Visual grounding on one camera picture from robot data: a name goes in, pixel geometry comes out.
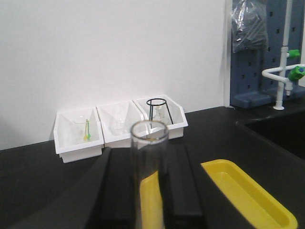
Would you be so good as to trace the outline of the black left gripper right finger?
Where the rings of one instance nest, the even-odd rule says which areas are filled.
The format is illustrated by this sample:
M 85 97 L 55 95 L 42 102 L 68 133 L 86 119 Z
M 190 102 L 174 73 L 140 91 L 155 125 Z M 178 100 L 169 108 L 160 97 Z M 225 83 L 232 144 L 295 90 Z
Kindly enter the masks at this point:
M 167 229 L 251 229 L 193 157 L 196 149 L 169 144 L 159 172 Z

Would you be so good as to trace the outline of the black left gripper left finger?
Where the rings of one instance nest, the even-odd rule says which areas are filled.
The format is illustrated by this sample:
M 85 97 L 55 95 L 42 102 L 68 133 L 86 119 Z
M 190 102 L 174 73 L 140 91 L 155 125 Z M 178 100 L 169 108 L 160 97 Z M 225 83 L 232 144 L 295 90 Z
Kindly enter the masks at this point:
M 86 229 L 133 229 L 134 192 L 130 148 L 109 148 L 97 198 Z

